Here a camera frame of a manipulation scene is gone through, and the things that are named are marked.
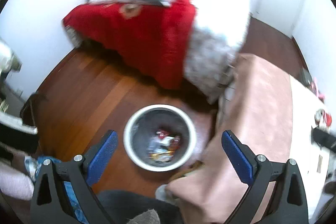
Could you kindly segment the red soda can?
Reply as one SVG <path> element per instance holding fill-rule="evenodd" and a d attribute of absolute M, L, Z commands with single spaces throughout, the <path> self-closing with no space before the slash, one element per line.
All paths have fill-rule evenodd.
<path fill-rule="evenodd" d="M 323 127 L 330 127 L 332 124 L 332 117 L 329 113 L 327 113 L 325 110 L 323 109 L 319 109 L 315 116 L 315 123 L 318 126 L 323 126 Z"/>

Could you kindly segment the trash pile in bin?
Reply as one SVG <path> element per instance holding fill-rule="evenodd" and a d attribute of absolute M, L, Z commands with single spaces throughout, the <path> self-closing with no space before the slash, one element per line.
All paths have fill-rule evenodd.
<path fill-rule="evenodd" d="M 182 143 L 182 135 L 159 129 L 150 138 L 147 154 L 150 160 L 158 163 L 171 162 Z"/>

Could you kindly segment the white round trash bin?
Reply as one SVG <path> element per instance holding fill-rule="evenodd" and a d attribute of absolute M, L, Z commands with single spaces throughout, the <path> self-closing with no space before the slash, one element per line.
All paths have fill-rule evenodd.
<path fill-rule="evenodd" d="M 128 120 L 123 145 L 135 165 L 152 172 L 167 172 L 184 165 L 197 144 L 190 117 L 171 105 L 141 108 Z"/>

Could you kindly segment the blue cloth on floor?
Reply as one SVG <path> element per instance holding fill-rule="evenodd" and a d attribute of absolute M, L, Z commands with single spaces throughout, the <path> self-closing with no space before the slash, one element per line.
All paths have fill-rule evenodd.
<path fill-rule="evenodd" d="M 25 156 L 24 158 L 24 165 L 25 165 L 25 169 L 27 171 L 27 173 L 29 174 L 30 179 L 32 180 L 33 183 L 36 182 L 37 180 L 37 176 L 39 174 L 40 168 L 43 164 L 43 162 L 46 159 L 50 159 L 51 161 L 53 161 L 54 163 L 59 163 L 61 162 L 59 159 L 56 159 L 54 157 L 51 156 L 39 156 L 37 159 L 34 159 L 31 156 Z M 72 188 L 72 185 L 70 182 L 63 182 L 64 187 L 66 189 L 70 204 L 72 206 L 72 209 L 74 210 L 76 219 L 81 222 L 81 223 L 88 223 L 79 203 L 78 200 L 75 196 L 75 192 Z"/>

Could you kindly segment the pink plush toy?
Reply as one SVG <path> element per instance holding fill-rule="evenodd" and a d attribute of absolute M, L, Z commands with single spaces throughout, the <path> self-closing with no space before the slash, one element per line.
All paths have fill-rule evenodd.
<path fill-rule="evenodd" d="M 310 90 L 322 103 L 325 103 L 325 96 L 319 91 L 316 77 L 314 77 L 310 83 Z"/>

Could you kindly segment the pink striped bed cover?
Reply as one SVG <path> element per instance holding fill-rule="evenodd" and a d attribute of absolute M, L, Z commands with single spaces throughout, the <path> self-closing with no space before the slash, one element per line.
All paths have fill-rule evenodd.
<path fill-rule="evenodd" d="M 167 186 L 178 198 L 184 222 L 225 222 L 247 189 L 222 149 L 225 130 L 270 161 L 294 159 L 312 217 L 325 184 L 329 151 L 311 141 L 311 129 L 316 112 L 326 106 L 290 74 L 252 54 L 238 57 L 234 76 L 229 106 L 219 107 L 226 118 L 204 150 L 202 166 Z"/>

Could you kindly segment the black bin liner bag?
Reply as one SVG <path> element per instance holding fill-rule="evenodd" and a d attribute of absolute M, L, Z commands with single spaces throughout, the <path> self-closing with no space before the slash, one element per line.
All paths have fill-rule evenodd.
<path fill-rule="evenodd" d="M 147 147 L 150 138 L 154 136 L 159 129 L 182 135 L 181 146 L 174 154 L 171 162 L 158 163 L 150 160 L 148 157 Z M 132 149 L 135 155 L 147 165 L 159 167 L 172 165 L 183 157 L 189 146 L 190 132 L 186 122 L 180 115 L 167 109 L 153 109 L 141 115 L 132 126 L 132 133 Z"/>

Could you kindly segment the checkered grey white quilt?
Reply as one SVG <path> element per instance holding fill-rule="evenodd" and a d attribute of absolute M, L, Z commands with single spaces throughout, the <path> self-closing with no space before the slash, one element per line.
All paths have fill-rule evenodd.
<path fill-rule="evenodd" d="M 251 0 L 191 0 L 196 9 L 183 76 L 213 104 L 245 44 Z"/>

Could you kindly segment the red fleece blanket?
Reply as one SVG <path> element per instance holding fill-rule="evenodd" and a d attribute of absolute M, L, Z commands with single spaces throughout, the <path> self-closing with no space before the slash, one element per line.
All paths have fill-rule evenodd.
<path fill-rule="evenodd" d="M 116 51 L 124 63 L 154 78 L 164 89 L 179 89 L 196 8 L 191 0 L 170 7 L 127 3 L 83 4 L 63 18 L 63 25 Z"/>

